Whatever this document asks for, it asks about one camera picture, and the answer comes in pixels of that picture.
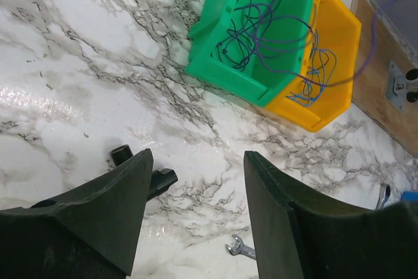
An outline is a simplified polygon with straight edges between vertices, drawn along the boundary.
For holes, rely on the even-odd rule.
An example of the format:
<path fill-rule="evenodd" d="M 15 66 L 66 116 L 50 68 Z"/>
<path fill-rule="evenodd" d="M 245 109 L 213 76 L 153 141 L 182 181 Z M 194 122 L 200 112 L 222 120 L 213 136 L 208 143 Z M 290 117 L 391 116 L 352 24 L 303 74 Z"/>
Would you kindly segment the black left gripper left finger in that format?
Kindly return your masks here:
<path fill-rule="evenodd" d="M 132 274 L 153 156 L 29 208 L 1 211 L 2 278 L 125 278 Z"/>

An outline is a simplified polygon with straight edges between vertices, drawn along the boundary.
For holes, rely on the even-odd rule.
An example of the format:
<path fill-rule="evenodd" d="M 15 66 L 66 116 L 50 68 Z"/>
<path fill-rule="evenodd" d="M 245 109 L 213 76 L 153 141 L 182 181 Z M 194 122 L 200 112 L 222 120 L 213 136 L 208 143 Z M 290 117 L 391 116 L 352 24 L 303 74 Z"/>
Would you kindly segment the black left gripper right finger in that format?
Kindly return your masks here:
<path fill-rule="evenodd" d="M 347 204 L 244 154 L 260 278 L 416 278 L 417 203 Z"/>

